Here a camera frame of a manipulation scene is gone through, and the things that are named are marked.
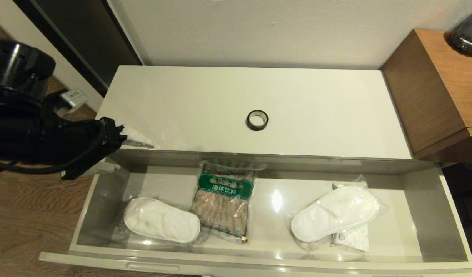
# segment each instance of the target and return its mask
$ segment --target wooden cabinet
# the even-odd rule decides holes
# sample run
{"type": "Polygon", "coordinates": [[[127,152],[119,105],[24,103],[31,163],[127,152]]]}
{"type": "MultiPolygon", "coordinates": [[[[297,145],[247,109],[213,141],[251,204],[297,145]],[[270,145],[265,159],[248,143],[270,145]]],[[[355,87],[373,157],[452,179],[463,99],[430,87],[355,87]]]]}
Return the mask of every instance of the wooden cabinet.
{"type": "Polygon", "coordinates": [[[414,157],[472,163],[472,58],[415,29],[382,71],[414,157]]]}

